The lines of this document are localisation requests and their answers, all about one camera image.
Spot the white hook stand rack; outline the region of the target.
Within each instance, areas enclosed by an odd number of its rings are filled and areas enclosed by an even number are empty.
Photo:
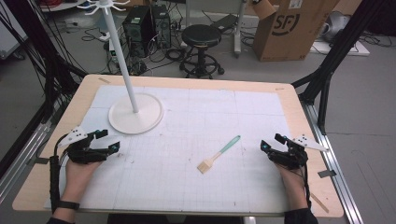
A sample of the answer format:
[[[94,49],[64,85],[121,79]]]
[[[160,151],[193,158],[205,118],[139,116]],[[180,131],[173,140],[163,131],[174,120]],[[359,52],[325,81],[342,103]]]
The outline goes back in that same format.
[[[113,0],[87,0],[89,4],[82,9],[90,8],[87,15],[93,15],[101,10],[106,22],[111,43],[116,52],[128,95],[117,100],[109,109],[108,120],[111,126],[121,133],[141,134],[155,128],[163,118],[163,105],[158,98],[147,93],[135,93],[132,80],[128,73],[123,51],[120,45],[118,31],[113,20],[112,10],[121,11],[120,6],[129,3]]]

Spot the black round stool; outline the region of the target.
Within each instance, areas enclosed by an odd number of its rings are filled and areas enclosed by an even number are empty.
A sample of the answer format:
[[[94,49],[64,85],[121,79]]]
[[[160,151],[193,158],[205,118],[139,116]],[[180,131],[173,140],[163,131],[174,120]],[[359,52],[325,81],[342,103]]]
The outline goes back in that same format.
[[[213,56],[205,53],[220,43],[221,33],[218,28],[205,24],[194,24],[187,27],[181,37],[183,42],[190,47],[179,65],[179,69],[186,73],[186,78],[195,76],[212,79],[214,72],[219,75],[224,74],[224,68],[219,62]]]

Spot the white grid mat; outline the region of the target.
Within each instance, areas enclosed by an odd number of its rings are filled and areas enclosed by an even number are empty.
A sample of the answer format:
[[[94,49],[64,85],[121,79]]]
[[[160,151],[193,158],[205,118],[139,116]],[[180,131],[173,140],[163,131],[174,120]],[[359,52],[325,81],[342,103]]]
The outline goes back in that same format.
[[[109,135],[95,148],[120,143],[95,172],[81,201],[85,210],[265,215],[287,210],[278,170],[261,140],[281,149],[275,135],[290,129],[280,98],[271,92],[138,87],[157,97],[162,121],[139,135],[123,134],[108,121],[122,86],[102,86],[81,126]],[[234,137],[240,140],[201,174],[197,166]]]

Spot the flat white board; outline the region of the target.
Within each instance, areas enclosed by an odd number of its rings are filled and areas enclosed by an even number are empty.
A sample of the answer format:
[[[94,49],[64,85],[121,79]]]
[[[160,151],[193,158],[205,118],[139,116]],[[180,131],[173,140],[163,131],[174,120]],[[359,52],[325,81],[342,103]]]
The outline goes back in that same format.
[[[331,49],[332,48],[328,42],[319,40],[314,42],[310,51],[312,53],[327,55]],[[360,41],[357,41],[354,46],[349,50],[347,55],[368,57],[370,55],[370,51],[366,47],[364,47]]]

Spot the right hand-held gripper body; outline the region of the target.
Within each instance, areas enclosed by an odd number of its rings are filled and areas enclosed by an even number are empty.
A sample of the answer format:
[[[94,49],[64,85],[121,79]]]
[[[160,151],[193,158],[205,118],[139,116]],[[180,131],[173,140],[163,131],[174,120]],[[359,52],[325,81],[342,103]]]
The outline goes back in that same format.
[[[268,159],[274,163],[286,166],[289,170],[298,169],[301,166],[305,166],[308,161],[308,156],[305,150],[311,148],[319,151],[328,151],[328,149],[312,138],[305,136],[304,134],[289,139],[287,137],[286,151],[279,151],[271,149],[268,153]]]

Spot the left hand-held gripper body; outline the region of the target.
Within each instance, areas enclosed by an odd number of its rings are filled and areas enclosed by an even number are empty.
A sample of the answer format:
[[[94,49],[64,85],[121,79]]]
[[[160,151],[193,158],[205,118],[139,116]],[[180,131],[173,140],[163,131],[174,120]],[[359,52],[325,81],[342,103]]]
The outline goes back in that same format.
[[[57,147],[65,147],[64,151],[75,163],[88,164],[105,161],[107,158],[105,148],[92,149],[92,140],[97,140],[94,138],[93,132],[86,133],[80,126],[77,126],[60,139]]]

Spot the brown cardboard box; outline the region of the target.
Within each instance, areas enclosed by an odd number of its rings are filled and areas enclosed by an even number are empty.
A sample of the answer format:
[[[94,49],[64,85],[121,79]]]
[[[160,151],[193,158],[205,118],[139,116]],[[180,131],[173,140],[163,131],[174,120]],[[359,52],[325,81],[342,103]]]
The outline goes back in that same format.
[[[339,1],[251,0],[259,18],[252,45],[258,60],[304,60]]]

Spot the teal handled pastry brush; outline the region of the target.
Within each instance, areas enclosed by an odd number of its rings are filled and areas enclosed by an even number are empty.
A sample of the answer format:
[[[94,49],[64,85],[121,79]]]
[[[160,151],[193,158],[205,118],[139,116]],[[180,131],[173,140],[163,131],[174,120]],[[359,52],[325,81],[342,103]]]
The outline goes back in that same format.
[[[218,151],[213,157],[209,159],[203,160],[198,166],[197,169],[201,174],[205,174],[214,164],[215,160],[222,155],[225,151],[227,151],[230,147],[235,145],[239,140],[241,136],[237,135],[234,137],[231,141],[229,141],[220,151]]]

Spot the black frame strut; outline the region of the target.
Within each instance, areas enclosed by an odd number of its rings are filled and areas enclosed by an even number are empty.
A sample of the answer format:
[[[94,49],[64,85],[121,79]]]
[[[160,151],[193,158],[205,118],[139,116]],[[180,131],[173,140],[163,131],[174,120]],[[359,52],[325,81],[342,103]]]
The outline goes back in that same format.
[[[0,13],[0,21],[27,52],[36,73],[45,79],[43,112],[44,118],[48,119],[54,113],[54,104],[59,97],[70,100],[77,91],[79,84],[73,75],[84,78],[88,73],[75,67],[59,54],[39,19],[40,13],[35,11],[31,0],[3,1],[31,41],[32,47],[22,40],[21,35]]]
[[[317,125],[324,135],[326,135],[325,121],[332,76],[359,40],[365,28],[388,1],[362,0],[318,69],[291,83],[294,88],[307,85],[304,91],[298,95],[300,101],[305,105],[313,105],[317,96],[320,95]]]

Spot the thin wooden strip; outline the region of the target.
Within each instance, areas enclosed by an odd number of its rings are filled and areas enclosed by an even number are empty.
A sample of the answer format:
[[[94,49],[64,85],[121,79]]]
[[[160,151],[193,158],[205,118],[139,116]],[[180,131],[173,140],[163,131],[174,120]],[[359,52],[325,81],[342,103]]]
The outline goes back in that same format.
[[[328,209],[328,207],[314,194],[311,193],[310,197],[319,205],[319,207],[325,212],[325,213],[329,213],[330,210]]]

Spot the slim black computer tower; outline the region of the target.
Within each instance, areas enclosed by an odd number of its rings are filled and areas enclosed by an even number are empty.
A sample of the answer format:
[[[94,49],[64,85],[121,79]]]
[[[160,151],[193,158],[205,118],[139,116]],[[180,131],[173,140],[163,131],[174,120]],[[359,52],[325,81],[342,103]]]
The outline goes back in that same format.
[[[165,5],[152,5],[151,15],[159,48],[169,49],[171,47],[170,17]]]

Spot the large black computer tower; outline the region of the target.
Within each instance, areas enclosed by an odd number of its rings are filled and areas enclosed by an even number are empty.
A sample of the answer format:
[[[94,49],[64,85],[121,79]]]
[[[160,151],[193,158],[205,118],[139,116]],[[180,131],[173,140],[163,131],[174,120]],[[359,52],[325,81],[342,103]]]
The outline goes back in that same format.
[[[134,6],[122,23],[130,55],[144,58],[149,55],[149,41],[154,37],[149,6]]]

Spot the white metal stand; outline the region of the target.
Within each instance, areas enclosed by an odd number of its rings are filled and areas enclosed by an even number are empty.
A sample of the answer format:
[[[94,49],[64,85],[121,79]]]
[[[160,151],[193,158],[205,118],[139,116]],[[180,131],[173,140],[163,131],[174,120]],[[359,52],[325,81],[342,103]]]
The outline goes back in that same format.
[[[238,58],[242,52],[241,49],[241,29],[243,23],[243,17],[245,15],[245,9],[248,3],[248,0],[240,0],[239,10],[237,13],[237,24],[236,28],[233,32],[233,55],[235,58]]]

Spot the person's right hand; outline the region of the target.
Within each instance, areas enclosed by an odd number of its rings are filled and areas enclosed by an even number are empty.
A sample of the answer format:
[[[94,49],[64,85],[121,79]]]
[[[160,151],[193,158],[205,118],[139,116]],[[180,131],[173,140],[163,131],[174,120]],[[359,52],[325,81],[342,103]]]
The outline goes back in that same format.
[[[288,170],[286,167],[277,164],[276,168],[280,172],[282,181],[288,196],[290,210],[304,209],[308,207],[305,195],[304,170]]]

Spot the flat black case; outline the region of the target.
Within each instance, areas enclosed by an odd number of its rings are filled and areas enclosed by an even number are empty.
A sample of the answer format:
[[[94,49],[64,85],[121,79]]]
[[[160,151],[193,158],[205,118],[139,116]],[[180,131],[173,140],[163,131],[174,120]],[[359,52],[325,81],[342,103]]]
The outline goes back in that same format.
[[[221,18],[218,21],[214,21],[211,26],[217,28],[221,33],[233,28],[237,24],[237,17],[233,14]]]

